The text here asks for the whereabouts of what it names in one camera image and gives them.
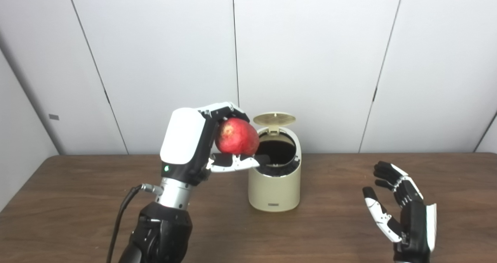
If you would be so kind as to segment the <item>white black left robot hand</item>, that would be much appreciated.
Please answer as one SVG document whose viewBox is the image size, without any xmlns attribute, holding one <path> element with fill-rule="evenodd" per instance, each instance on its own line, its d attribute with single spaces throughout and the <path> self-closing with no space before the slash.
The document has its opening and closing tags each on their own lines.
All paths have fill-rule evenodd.
<svg viewBox="0 0 497 263">
<path fill-rule="evenodd" d="M 231 118 L 250 122 L 246 113 L 232 102 L 173 111 L 160 148 L 161 187 L 193 187 L 206 181 L 211 173 L 242 171 L 267 165 L 270 162 L 268 155 L 211 155 L 220 125 Z"/>
</svg>

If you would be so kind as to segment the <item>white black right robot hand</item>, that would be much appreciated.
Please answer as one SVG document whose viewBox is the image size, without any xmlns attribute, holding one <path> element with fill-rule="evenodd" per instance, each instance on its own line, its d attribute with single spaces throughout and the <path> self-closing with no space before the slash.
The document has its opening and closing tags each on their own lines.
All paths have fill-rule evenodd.
<svg viewBox="0 0 497 263">
<path fill-rule="evenodd" d="M 437 204 L 425 204 L 424 196 L 409 174 L 394 164 L 374 165 L 375 185 L 393 193 L 401 209 L 397 221 L 380 203 L 372 187 L 362 189 L 365 204 L 380 231 L 393 244 L 395 263 L 429 263 L 437 235 Z"/>
</svg>

